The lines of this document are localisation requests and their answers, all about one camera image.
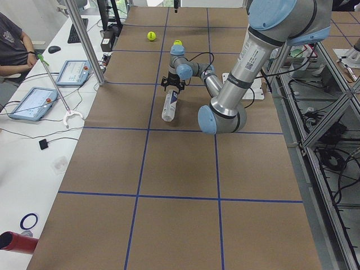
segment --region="blue joint cap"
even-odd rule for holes
[[[298,38],[288,39],[286,41],[287,45],[294,46],[294,45],[305,45],[309,43],[316,43],[319,41],[323,41],[330,35],[330,26],[327,28],[321,29],[311,34],[302,35]]]
[[[185,54],[185,48],[182,45],[172,45],[170,53],[172,55],[180,56]]]
[[[215,116],[209,106],[202,106],[197,113],[197,122],[202,132],[216,134]]]
[[[189,80],[192,77],[192,68],[186,64],[178,65],[176,74],[179,75],[180,80]]]
[[[249,10],[250,26],[257,31],[264,31],[275,27],[288,17],[297,1],[253,0]]]

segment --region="white table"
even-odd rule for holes
[[[89,18],[87,29],[98,60],[102,58],[100,43],[101,28],[96,25],[99,16],[83,16]],[[44,59],[50,64],[51,72],[59,72],[65,60],[86,59],[86,54],[80,43],[67,44],[71,20],[68,19],[58,34],[54,37],[50,46],[57,45],[61,50],[49,54],[44,52]],[[45,73],[44,67],[38,61],[28,76]],[[47,75],[36,76],[23,82],[12,96],[11,101],[21,100],[33,87],[54,88]],[[86,118],[98,87],[95,76],[91,76],[79,90],[83,101],[76,109]],[[61,88],[64,96],[73,92],[76,88]],[[81,100],[77,92],[68,95],[67,100],[70,108],[74,108]],[[7,106],[8,112],[16,106]],[[31,137],[43,136],[57,131],[65,131],[66,127],[61,121],[29,122],[12,120],[7,115],[0,115],[0,127],[12,132],[25,134]],[[45,119],[60,120],[66,113],[63,103],[58,100],[50,109]],[[68,120],[69,129],[81,128],[84,120],[79,116],[73,116]],[[78,139],[81,129],[68,131],[61,134],[47,136],[46,139],[71,137]],[[60,139],[49,144],[49,148],[41,150],[38,139],[29,139],[20,135],[11,134],[0,130],[0,234],[6,231],[21,233],[20,221],[28,213],[39,215],[38,224],[31,229],[35,238],[39,238],[57,191],[64,177],[64,171],[71,159],[77,141],[73,139]],[[0,250],[0,269],[21,270],[26,269],[31,255],[14,253]]]

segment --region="keyboard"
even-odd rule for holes
[[[89,23],[89,19],[83,18],[82,20],[83,20],[83,23],[84,23],[85,29],[86,29],[88,26],[88,23]],[[67,39],[67,42],[68,43],[79,43],[80,42],[79,35],[78,35],[77,31],[75,30],[74,25],[71,26],[70,34],[69,34],[69,38]]]

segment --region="red cylinder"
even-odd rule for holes
[[[38,244],[38,239],[15,232],[4,232],[0,235],[0,250],[32,254]]]

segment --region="device screen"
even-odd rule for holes
[[[36,116],[51,93],[52,91],[49,90],[34,89],[13,114],[25,117]]]
[[[85,62],[67,62],[58,83],[76,83],[84,70]]]

